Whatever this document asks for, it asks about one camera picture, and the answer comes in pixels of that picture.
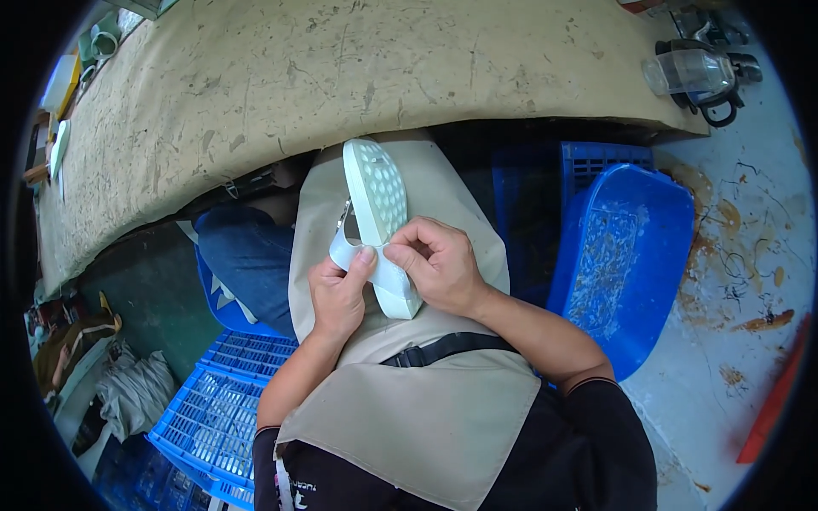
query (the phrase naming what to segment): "white shoe sole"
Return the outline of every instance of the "white shoe sole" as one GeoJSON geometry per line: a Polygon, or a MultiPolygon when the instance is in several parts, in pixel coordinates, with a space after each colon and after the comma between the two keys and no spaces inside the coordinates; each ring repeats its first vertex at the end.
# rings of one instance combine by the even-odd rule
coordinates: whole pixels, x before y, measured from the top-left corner
{"type": "MultiPolygon", "coordinates": [[[[344,174],[361,242],[372,247],[387,244],[408,220],[406,188],[398,167],[377,142],[353,138],[344,143],[344,174]]],[[[399,280],[409,281],[406,272],[389,260],[378,263],[393,266],[391,274],[396,284],[399,280]]],[[[410,320],[420,309],[422,300],[413,286],[404,297],[373,286],[387,317],[410,320]]]]}

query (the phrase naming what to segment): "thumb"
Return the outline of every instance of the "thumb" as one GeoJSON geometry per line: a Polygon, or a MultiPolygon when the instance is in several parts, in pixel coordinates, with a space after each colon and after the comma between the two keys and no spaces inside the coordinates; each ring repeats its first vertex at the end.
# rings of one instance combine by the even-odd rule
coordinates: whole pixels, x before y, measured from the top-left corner
{"type": "Polygon", "coordinates": [[[344,282],[354,287],[357,290],[363,289],[366,280],[375,271],[375,249],[366,245],[364,248],[355,254],[355,258],[349,264],[349,271],[344,277],[344,282]]]}
{"type": "Polygon", "coordinates": [[[384,247],[384,256],[409,274],[417,284],[418,280],[430,278],[434,271],[429,261],[412,247],[404,244],[390,244],[384,247]]]}

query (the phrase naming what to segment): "black shirt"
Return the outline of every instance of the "black shirt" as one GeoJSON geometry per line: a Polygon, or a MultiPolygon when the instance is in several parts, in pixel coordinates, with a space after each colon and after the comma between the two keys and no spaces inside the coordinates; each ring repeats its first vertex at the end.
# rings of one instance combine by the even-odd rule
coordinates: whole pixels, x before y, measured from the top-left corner
{"type": "MultiPolygon", "coordinates": [[[[253,444],[256,511],[278,510],[277,435],[278,428],[263,429],[253,444]]],[[[303,442],[291,442],[283,457],[297,509],[444,509],[303,442]]],[[[656,505],[653,451],[631,402],[615,383],[592,379],[566,397],[542,385],[480,509],[653,511],[656,505]]]]}

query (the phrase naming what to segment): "blue jeans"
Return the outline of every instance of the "blue jeans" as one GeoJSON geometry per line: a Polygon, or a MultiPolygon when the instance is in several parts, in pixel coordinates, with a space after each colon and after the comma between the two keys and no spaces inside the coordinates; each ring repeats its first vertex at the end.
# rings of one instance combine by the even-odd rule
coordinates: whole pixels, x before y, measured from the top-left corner
{"type": "Polygon", "coordinates": [[[258,320],[295,338],[287,299],[295,231],[256,208],[231,204],[211,209],[198,232],[213,274],[258,320]]]}

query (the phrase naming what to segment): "concrete floor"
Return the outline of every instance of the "concrete floor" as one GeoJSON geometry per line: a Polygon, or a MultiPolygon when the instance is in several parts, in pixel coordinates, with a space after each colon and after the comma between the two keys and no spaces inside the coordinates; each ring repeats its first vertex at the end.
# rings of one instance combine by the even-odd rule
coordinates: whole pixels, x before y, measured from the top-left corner
{"type": "Polygon", "coordinates": [[[207,307],[193,244],[176,223],[116,245],[88,268],[79,290],[92,313],[104,290],[134,351],[162,350],[179,383],[224,330],[207,307]]]}

